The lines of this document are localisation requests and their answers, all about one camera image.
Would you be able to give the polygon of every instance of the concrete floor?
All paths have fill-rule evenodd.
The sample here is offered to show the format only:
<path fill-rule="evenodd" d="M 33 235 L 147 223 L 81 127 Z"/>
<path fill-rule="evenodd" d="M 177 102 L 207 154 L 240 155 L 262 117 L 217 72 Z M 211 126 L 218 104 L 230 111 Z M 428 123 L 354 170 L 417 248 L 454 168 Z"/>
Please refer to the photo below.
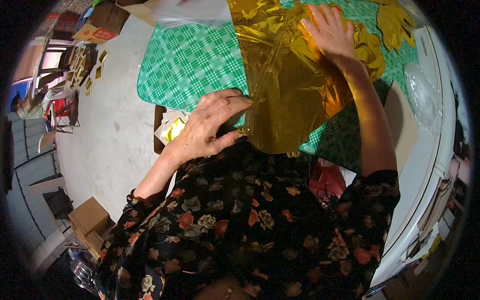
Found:
<path fill-rule="evenodd" d="M 90 197 L 117 221 L 125 196 L 157 158 L 153 152 L 155 106 L 137 95 L 137 77 L 153 27 L 130 16 L 119 36 L 98 45 L 110 54 L 92 94 L 79 93 L 80 127 L 58 133 L 60 170 L 73 207 Z"/>

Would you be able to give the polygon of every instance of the hand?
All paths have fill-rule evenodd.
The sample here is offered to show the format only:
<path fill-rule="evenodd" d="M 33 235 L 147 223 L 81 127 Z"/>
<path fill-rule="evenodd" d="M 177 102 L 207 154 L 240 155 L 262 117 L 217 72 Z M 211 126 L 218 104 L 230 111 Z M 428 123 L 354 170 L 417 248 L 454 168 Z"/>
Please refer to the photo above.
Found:
<path fill-rule="evenodd" d="M 353 25 L 349 22 L 345 32 L 338 9 L 330 10 L 325 4 L 320 7 L 325 17 L 315 5 L 309 4 L 317 26 L 307 19 L 301 22 L 323 55 L 343 72 L 346 64 L 358 60 L 353 49 Z"/>
<path fill-rule="evenodd" d="M 216 137 L 218 128 L 228 119 L 252 105 L 252 101 L 240 97 L 241 92 L 226 89 L 212 92 L 200 98 L 185 128 L 166 149 L 179 164 L 191 159 L 218 154 L 232 146 L 244 134 L 236 131 Z"/>

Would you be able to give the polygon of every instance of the green plaid tablecloth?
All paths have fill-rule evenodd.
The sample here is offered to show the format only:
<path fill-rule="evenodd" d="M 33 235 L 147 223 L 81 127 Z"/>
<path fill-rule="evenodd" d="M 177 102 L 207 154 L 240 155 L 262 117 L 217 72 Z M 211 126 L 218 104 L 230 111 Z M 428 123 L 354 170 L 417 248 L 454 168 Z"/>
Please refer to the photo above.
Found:
<path fill-rule="evenodd" d="M 280 0 L 284 8 L 292 0 Z M 325 0 L 302 0 L 304 3 L 328 4 Z M 337 3 L 345 17 L 364 23 L 370 33 L 382 33 L 376 27 L 378 4 L 361 0 Z M 404 93 L 403 66 L 418 62 L 416 48 L 402 42 L 399 54 L 382 45 L 385 72 L 375 83 L 380 98 L 385 98 L 395 80 Z M 247 93 L 247 80 L 241 53 L 230 23 L 221 29 L 201 25 L 184 25 L 175 29 L 155 28 L 138 75 L 138 96 L 149 103 L 182 111 L 192 111 L 200 97 L 224 88 L 238 87 Z M 237 123 L 244 124 L 244 117 Z M 359 172 L 360 129 L 355 104 L 344 108 L 310 134 L 300 149 L 340 166 Z"/>

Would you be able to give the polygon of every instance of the clear plastic bag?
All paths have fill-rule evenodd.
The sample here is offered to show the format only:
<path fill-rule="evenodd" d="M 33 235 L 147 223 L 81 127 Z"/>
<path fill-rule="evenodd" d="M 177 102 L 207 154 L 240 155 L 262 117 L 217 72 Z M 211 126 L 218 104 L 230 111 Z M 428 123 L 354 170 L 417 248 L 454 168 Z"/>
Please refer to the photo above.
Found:
<path fill-rule="evenodd" d="M 417 123 L 430 134 L 437 134 L 437 119 L 442 115 L 442 107 L 438 107 L 440 91 L 432 80 L 414 62 L 404 67 L 407 97 Z"/>
<path fill-rule="evenodd" d="M 232 21 L 227 0 L 161 0 L 151 17 L 163 28 L 185 24 L 221 28 L 224 22 Z"/>

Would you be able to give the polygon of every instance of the black floral blouse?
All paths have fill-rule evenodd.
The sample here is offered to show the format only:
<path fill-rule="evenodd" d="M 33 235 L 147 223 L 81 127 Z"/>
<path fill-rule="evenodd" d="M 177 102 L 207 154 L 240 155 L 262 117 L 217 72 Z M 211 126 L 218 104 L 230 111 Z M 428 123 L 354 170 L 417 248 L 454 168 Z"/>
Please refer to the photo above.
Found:
<path fill-rule="evenodd" d="M 251 299 L 361 298 L 400 199 L 397 172 L 358 176 L 324 209 L 309 165 L 242 142 L 182 166 L 166 200 L 127 196 L 98 260 L 101 299 L 192 299 L 227 275 Z"/>

